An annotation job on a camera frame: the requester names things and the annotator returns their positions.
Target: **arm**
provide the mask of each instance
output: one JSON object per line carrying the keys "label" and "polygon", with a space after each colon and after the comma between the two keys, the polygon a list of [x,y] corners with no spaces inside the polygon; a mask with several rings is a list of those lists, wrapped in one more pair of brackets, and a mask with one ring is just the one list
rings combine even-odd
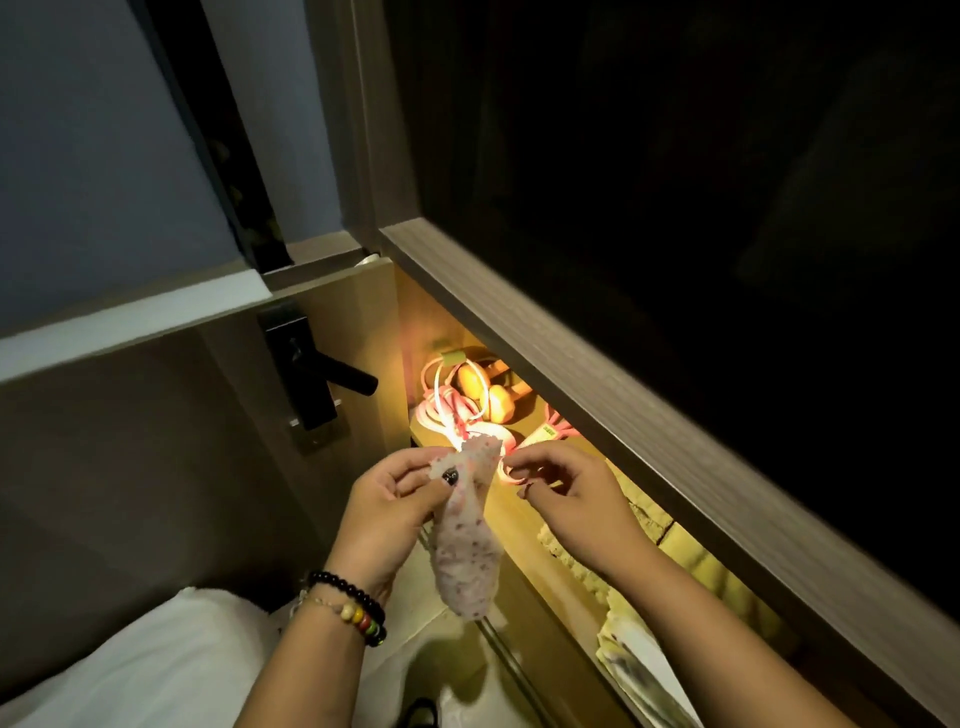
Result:
{"label": "arm", "polygon": [[[606,463],[566,443],[541,443],[504,464],[528,478],[519,495],[561,544],[647,622],[705,725],[852,726],[646,537]],[[558,480],[557,488],[547,485]]]}
{"label": "arm", "polygon": [[[449,448],[407,449],[353,484],[326,570],[380,604],[417,542],[420,527],[452,489],[428,482],[427,468]],[[310,597],[343,604],[346,595],[317,585]],[[257,677],[234,728],[347,728],[353,718],[364,640],[332,608],[304,601]]]}

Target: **hand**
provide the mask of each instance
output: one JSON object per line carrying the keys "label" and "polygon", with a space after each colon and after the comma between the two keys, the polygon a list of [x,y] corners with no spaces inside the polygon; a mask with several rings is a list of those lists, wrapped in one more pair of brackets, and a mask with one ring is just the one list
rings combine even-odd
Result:
{"label": "hand", "polygon": [[430,463],[451,451],[402,449],[357,478],[326,570],[383,604],[420,527],[453,493],[444,481],[430,481],[427,475]]}
{"label": "hand", "polygon": [[[503,460],[513,478],[526,479],[517,493],[543,516],[553,535],[577,561],[615,580],[630,568],[638,548],[652,546],[607,464],[569,443],[537,443]],[[552,483],[560,485],[551,488]]]}

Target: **beaded bracelet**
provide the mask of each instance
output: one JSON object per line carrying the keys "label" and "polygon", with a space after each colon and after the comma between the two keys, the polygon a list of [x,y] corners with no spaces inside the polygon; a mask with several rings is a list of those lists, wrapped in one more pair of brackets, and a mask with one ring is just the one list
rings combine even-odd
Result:
{"label": "beaded bracelet", "polygon": [[386,615],[383,614],[383,607],[377,604],[376,600],[364,592],[359,587],[350,584],[346,579],[342,579],[330,571],[310,571],[306,578],[306,588],[310,589],[317,584],[327,584],[338,592],[343,592],[353,601],[359,604],[364,610],[378,623],[383,624]]}
{"label": "beaded bracelet", "polygon": [[294,608],[290,611],[290,616],[292,617],[306,602],[313,602],[321,607],[327,607],[340,617],[344,623],[352,624],[363,637],[364,642],[367,643],[367,647],[379,647],[383,644],[383,641],[387,639],[387,628],[375,621],[370,614],[364,612],[362,607],[357,606],[352,601],[345,602],[344,604],[324,601],[315,596],[307,595],[305,589],[300,592],[300,597],[297,599],[297,604],[295,604]]}

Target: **left hand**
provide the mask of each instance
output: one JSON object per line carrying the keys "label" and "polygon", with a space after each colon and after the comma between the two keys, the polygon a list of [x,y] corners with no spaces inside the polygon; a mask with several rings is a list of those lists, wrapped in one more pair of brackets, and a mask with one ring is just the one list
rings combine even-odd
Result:
{"label": "left hand", "polygon": [[383,604],[420,527],[453,489],[430,481],[432,461],[453,448],[410,448],[387,455],[353,483],[326,570]]}

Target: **white pillow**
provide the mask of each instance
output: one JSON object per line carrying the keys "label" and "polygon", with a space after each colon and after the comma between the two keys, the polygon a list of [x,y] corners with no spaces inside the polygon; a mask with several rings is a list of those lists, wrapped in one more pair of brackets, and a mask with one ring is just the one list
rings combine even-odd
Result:
{"label": "white pillow", "polygon": [[190,587],[0,706],[0,728],[229,728],[278,639],[248,601]]}

